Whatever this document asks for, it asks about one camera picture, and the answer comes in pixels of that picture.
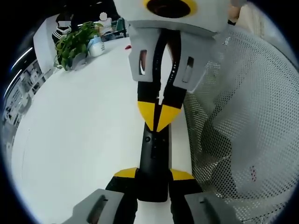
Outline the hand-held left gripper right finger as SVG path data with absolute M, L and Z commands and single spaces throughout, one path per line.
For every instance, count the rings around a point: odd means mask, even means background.
M 169 196 L 175 224 L 235 224 L 233 207 L 213 192 L 203 192 L 195 178 L 170 170 Z

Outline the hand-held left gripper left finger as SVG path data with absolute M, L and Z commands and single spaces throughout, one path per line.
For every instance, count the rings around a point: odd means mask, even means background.
M 132 224 L 137 212 L 138 168 L 115 173 L 105 189 L 97 189 L 74 206 L 71 224 Z

